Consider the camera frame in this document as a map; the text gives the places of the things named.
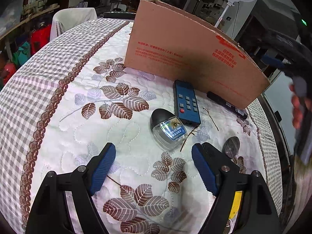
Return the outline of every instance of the bolt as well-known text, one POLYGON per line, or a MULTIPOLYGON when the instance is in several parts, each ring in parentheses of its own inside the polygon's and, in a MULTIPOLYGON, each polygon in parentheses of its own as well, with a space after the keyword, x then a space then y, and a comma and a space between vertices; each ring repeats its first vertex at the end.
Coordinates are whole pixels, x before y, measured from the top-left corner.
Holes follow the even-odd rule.
POLYGON ((226 165, 223 165, 223 166, 221 167, 221 170, 227 173, 227 172, 230 171, 230 167, 228 167, 228 166, 226 166, 226 165))
POLYGON ((82 173, 82 172, 85 171, 85 169, 86 169, 86 167, 85 167, 84 165, 81 165, 81 166, 78 167, 77 170, 78 170, 80 173, 82 173))
POLYGON ((51 178, 54 176, 54 171, 49 171, 46 175, 51 178))
POLYGON ((255 175, 256 177, 260 177, 260 176, 261 176, 260 171, 257 171, 257 170, 254 170, 254 171, 252 172, 252 174, 255 175))

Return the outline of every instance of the black cord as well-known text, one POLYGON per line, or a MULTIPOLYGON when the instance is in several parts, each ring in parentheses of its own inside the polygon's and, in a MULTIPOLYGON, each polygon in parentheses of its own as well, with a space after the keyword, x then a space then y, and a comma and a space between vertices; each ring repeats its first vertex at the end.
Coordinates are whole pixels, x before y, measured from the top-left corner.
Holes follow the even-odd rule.
POLYGON ((237 7, 237 12, 236 12, 236 17, 235 17, 235 21, 234 21, 234 25, 233 25, 233 32, 232 32, 232 37, 231 37, 232 39, 233 39, 234 28, 235 28, 235 22, 236 22, 236 19, 237 19, 238 10, 239 10, 239 2, 238 2, 238 7, 237 7))

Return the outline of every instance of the cardboard box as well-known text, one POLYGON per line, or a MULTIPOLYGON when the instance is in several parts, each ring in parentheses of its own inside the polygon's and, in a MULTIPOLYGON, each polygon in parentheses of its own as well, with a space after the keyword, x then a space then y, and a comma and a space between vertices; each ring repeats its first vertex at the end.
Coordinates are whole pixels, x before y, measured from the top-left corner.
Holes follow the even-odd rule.
POLYGON ((183 80, 245 108, 269 86, 249 55, 200 18, 156 0, 141 0, 125 66, 183 80))

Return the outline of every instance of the red logo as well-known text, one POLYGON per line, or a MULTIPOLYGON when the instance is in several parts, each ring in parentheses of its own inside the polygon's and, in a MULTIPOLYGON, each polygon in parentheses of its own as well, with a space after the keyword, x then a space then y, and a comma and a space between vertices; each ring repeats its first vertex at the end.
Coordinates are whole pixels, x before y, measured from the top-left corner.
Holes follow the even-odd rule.
POLYGON ((238 55, 239 55, 240 57, 242 57, 243 59, 246 59, 246 56, 243 55, 243 54, 241 53, 241 51, 239 51, 236 47, 234 47, 230 42, 228 42, 227 40, 225 40, 224 38, 222 38, 222 37, 219 36, 219 35, 216 35, 216 38, 219 40, 219 43, 220 43, 221 45, 226 46, 226 47, 228 47, 228 48, 230 48, 230 49, 232 49, 232 50, 238 52, 238 53, 239 53, 238 55))

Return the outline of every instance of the brown lace trim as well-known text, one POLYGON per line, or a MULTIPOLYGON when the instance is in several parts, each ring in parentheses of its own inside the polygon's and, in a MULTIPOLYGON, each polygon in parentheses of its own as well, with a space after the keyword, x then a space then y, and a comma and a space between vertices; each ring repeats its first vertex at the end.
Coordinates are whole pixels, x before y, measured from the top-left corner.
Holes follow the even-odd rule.
POLYGON ((248 109, 248 107, 246 108, 248 110, 249 116, 252 120, 252 122, 255 124, 256 128, 257 128, 257 135, 258 135, 258 142, 259 142, 259 146, 260 146, 260 150, 262 153, 262 159, 263 159, 263 165, 264 165, 264 170, 266 171, 266 184, 269 185, 268 182, 268 172, 266 170, 266 160, 264 159, 264 152, 263 152, 263 147, 262 147, 262 143, 261 143, 261 138, 260 138, 260 127, 258 127, 257 123, 255 122, 254 118, 252 117, 252 113, 250 112, 250 110, 248 109))
POLYGON ((41 119, 37 123, 37 129, 33 134, 33 141, 29 144, 29 151, 26 155, 26 163, 24 164, 24 173, 21 176, 20 182, 20 206, 23 225, 22 228, 26 229, 26 224, 30 212, 30 188, 32 183, 32 173, 34 172, 35 162, 37 160, 38 151, 40 149, 44 133, 46 131, 46 126, 48 125, 51 117, 57 109, 57 105, 60 103, 63 95, 65 94, 68 84, 74 81, 75 77, 82 70, 84 65, 89 61, 89 59, 98 51, 116 32, 121 30, 124 26, 129 24, 129 22, 123 23, 121 26, 115 28, 112 32, 107 34, 101 41, 96 43, 91 50, 83 56, 82 59, 75 65, 68 76, 59 81, 59 86, 55 90, 48 106, 46 107, 44 113, 41 115, 41 119))

